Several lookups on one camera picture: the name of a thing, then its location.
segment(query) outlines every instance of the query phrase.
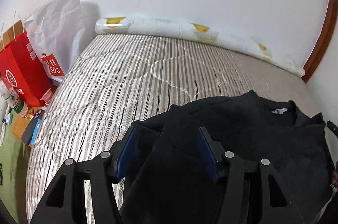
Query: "silver screw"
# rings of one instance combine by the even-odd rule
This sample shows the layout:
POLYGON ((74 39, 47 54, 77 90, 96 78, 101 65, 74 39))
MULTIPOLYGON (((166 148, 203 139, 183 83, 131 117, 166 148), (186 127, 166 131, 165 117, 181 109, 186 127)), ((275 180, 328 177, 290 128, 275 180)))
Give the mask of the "silver screw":
POLYGON ((270 164, 270 161, 267 160, 266 158, 263 158, 263 159, 261 160, 261 163, 262 163, 263 165, 268 166, 268 165, 270 164))
POLYGON ((224 155, 227 157, 227 158, 233 158, 234 157, 234 153, 233 152, 225 152, 224 155))
POLYGON ((67 166, 72 165, 73 162, 74 162, 74 160, 71 159, 71 158, 68 158, 68 159, 65 160, 65 164, 66 164, 67 166))
POLYGON ((101 156, 102 158, 107 158, 107 157, 110 156, 110 153, 109 153, 109 152, 102 152, 102 153, 100 154, 100 156, 101 156))

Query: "striped mattress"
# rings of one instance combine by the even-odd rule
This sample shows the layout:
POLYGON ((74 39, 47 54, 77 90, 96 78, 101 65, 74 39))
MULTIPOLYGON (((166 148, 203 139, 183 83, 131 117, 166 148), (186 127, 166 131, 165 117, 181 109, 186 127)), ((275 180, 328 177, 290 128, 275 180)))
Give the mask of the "striped mattress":
MULTIPOLYGON (((31 150, 26 208, 31 220, 44 191, 67 158, 92 159, 120 140, 133 120, 144 120, 210 96, 293 100, 307 115, 317 110, 301 78, 269 63, 193 41, 147 35, 98 35, 57 89, 31 150)), ((114 185, 123 202, 123 180, 114 185)), ((85 183, 88 223, 94 223, 85 183)))

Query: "brown wooden door frame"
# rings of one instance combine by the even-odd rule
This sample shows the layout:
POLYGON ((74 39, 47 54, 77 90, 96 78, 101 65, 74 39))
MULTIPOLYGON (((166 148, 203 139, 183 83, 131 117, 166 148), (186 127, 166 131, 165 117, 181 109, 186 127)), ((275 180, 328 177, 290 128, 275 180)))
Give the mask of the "brown wooden door frame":
POLYGON ((328 6, 322 27, 322 32, 320 33, 316 45, 304 65, 305 75, 302 77, 302 79, 305 83, 313 75, 326 52, 326 49, 333 35, 333 31, 336 27, 337 14, 338 6, 335 0, 328 0, 328 6))

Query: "blue gripper pad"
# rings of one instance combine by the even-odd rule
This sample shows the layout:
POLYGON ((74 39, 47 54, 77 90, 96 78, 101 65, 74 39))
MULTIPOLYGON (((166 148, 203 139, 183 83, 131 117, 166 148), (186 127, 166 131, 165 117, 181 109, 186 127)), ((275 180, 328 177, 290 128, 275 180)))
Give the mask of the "blue gripper pad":
POLYGON ((199 152, 201 153, 203 157, 206 171, 210 179, 212 179, 214 182, 218 181, 219 177, 218 177, 217 167, 216 167, 217 160, 214 157, 214 154, 210 148, 210 145, 207 142, 207 139, 205 138, 201 129, 197 130, 197 146, 198 146, 199 152))
POLYGON ((119 156, 117 160, 117 171, 115 174, 115 178, 120 181, 123 177, 125 177, 132 156, 134 154, 136 144, 138 142, 138 132, 134 127, 129 128, 131 129, 131 133, 129 135, 128 140, 126 141, 126 144, 124 145, 124 148, 121 152, 121 155, 119 156))

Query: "plastic bottle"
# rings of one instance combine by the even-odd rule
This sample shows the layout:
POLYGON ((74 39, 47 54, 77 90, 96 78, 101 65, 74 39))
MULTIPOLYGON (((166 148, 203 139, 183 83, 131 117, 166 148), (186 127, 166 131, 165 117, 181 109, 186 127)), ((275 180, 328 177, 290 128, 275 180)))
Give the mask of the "plastic bottle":
POLYGON ((0 78, 0 92, 6 102, 11 108, 21 117, 24 117, 28 112, 28 107, 25 102, 20 98, 16 90, 11 87, 7 89, 5 83, 0 78))

